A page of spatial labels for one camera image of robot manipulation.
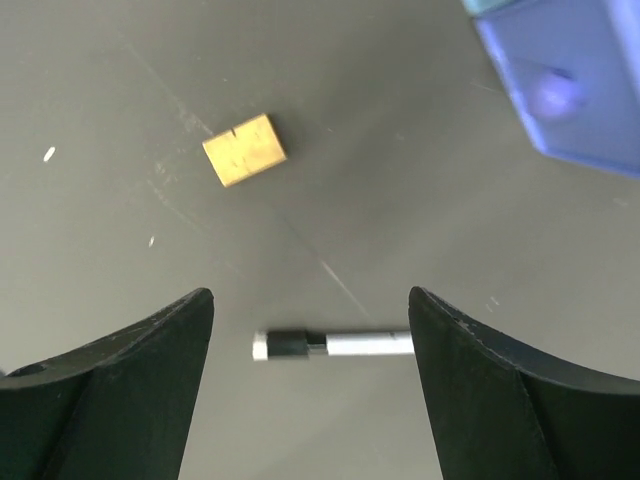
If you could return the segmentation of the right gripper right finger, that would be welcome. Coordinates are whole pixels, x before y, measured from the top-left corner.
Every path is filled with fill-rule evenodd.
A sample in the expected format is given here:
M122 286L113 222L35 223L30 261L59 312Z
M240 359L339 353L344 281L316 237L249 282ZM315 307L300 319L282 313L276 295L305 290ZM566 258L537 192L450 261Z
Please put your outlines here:
M638 381L538 350L422 287L408 317L443 478L638 478Z

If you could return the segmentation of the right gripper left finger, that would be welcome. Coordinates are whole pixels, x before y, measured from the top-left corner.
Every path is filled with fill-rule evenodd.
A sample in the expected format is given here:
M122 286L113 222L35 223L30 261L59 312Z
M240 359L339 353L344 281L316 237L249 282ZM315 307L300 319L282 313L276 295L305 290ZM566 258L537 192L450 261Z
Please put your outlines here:
M2 478L178 478L213 319L211 291L196 289L2 376Z

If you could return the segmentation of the black cap white marker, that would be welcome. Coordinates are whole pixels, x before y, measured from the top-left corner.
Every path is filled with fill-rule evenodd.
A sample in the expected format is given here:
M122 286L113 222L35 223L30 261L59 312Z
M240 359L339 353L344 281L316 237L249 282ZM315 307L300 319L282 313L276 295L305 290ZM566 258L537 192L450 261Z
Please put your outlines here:
M254 361L330 357L408 356L414 354L411 332L332 331L303 328L275 329L257 332L252 341Z

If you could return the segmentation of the small orange eraser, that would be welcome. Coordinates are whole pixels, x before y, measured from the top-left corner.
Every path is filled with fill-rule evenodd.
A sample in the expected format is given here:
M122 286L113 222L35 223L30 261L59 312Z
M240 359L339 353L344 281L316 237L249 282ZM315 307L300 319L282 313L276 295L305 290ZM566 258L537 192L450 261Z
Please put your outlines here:
M202 143L224 187L240 183L287 159L267 114L260 114Z

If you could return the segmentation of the purple drawer box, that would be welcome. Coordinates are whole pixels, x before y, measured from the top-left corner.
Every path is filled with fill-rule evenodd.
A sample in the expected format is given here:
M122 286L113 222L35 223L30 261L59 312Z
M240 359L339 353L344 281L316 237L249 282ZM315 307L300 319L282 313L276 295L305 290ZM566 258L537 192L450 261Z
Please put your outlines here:
M638 176L638 2L463 5L540 153Z

